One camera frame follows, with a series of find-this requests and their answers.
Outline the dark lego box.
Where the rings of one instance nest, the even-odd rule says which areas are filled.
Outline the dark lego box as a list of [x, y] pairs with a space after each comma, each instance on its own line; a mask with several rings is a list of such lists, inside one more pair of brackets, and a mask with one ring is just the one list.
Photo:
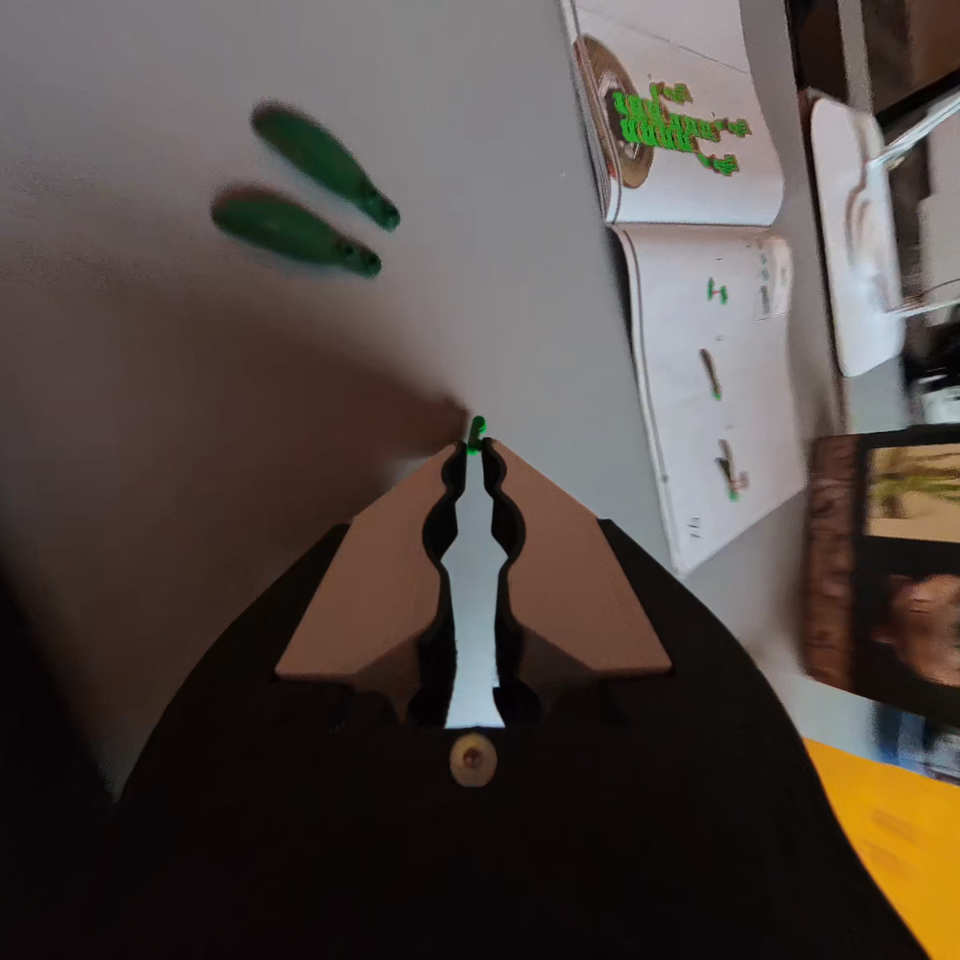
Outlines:
[[814, 680], [959, 724], [959, 426], [819, 438], [803, 664]]

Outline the white stand base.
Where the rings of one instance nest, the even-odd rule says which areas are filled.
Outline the white stand base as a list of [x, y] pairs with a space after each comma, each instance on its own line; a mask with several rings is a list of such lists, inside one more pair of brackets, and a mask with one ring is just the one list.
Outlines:
[[809, 139], [820, 210], [835, 349], [845, 378], [898, 356], [906, 321], [885, 148], [875, 117], [816, 98]]

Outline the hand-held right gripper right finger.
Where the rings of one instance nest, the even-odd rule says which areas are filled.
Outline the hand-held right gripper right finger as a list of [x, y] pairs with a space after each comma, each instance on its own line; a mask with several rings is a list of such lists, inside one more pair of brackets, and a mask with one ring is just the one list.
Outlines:
[[673, 663], [600, 518], [499, 440], [481, 447], [491, 534], [505, 554], [494, 614], [494, 703], [539, 722], [569, 689], [668, 675]]

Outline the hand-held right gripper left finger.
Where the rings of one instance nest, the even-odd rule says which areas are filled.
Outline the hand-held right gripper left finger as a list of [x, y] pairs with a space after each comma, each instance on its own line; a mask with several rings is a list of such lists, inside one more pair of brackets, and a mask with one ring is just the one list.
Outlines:
[[467, 450], [451, 443], [358, 513], [279, 658], [285, 681], [385, 697], [397, 716], [447, 724], [457, 672], [450, 575]]

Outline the dark green lego leaf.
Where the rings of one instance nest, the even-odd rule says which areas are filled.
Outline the dark green lego leaf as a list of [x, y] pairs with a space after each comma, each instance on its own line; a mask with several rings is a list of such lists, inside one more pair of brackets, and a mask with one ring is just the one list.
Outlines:
[[279, 194], [226, 191], [214, 199], [210, 215], [221, 232], [287, 260], [364, 279], [382, 271], [381, 258], [370, 247]]
[[349, 202], [383, 230], [393, 232], [400, 225], [401, 213], [394, 202], [326, 127], [279, 102], [258, 105], [250, 124], [258, 137], [297, 171]]

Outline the yellow plastic box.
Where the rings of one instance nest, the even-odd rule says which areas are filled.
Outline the yellow plastic box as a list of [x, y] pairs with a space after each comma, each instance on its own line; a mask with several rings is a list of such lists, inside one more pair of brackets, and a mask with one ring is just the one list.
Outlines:
[[931, 958], [959, 957], [959, 788], [804, 739], [851, 845]]

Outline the lego instruction booklet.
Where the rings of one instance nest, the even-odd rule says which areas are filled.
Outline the lego instruction booklet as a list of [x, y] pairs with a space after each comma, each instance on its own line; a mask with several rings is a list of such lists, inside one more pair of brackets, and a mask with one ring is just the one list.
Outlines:
[[671, 563], [796, 496], [785, 179], [737, 1], [559, 2]]

